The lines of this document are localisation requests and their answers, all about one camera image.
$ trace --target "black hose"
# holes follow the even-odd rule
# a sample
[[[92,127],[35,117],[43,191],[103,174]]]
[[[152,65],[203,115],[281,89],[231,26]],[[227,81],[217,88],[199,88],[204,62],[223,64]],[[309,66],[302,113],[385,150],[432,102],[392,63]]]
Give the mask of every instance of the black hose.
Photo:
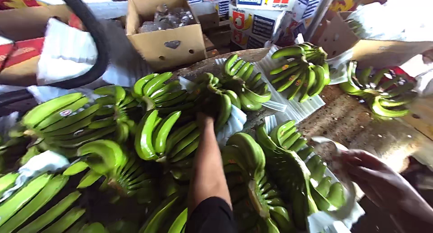
[[[98,52],[95,64],[85,74],[78,77],[64,80],[61,82],[47,84],[46,86],[59,87],[63,89],[73,89],[89,84],[102,76],[108,65],[108,45],[107,37],[103,27],[91,13],[90,9],[81,0],[63,0],[71,8],[72,12],[82,21],[92,36]],[[9,105],[18,101],[33,98],[33,95],[27,90],[8,92],[0,95],[0,107]]]

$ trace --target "black sleeve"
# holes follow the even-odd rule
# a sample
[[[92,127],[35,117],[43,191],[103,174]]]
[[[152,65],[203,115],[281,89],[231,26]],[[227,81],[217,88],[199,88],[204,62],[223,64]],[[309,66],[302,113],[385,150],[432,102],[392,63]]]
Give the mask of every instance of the black sleeve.
[[[229,205],[219,197],[198,204],[187,222],[185,233],[235,233],[236,222]]]

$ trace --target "metal pipe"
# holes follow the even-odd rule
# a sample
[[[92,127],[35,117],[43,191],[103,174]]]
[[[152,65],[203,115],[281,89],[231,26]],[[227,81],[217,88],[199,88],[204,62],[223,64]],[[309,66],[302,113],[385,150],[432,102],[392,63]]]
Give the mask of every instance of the metal pipe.
[[[316,33],[317,27],[319,27],[319,24],[321,23],[323,17],[328,11],[328,8],[331,5],[332,1],[333,0],[322,0],[322,2],[319,4],[316,14],[314,15],[313,20],[311,20],[311,23],[304,34],[305,41],[309,41]]]

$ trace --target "dirty table surface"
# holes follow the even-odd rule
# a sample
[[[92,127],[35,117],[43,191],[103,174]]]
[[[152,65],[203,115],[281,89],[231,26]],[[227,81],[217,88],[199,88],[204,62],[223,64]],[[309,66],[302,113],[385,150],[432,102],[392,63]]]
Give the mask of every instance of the dirty table surface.
[[[197,62],[187,68],[174,72],[178,76],[194,79],[203,72],[215,75],[220,73],[215,59],[227,58],[237,53],[243,60],[256,62],[262,59],[269,48],[247,49],[222,54]],[[371,152],[397,171],[407,166],[407,157],[418,149],[431,145],[423,134],[400,119],[375,119],[368,106],[360,103],[355,96],[344,93],[338,85],[326,86],[320,96],[326,103],[307,119],[301,121],[299,130],[308,138],[325,136],[348,148],[358,148]],[[247,113],[246,130],[261,123],[261,119],[274,111],[264,109]],[[328,163],[332,170],[332,158],[329,152],[316,151]]]

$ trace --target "human arm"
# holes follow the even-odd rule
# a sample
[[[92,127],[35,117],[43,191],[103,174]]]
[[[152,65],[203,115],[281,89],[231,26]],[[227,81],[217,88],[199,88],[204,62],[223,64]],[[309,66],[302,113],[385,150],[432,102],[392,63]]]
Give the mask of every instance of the human arm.
[[[433,226],[430,205],[401,175],[374,155],[349,150],[341,159],[351,180],[376,206],[391,215],[402,232],[425,232]]]
[[[188,215],[209,197],[219,197],[232,208],[221,152],[214,132],[214,120],[199,113],[198,122],[201,133],[188,193]]]

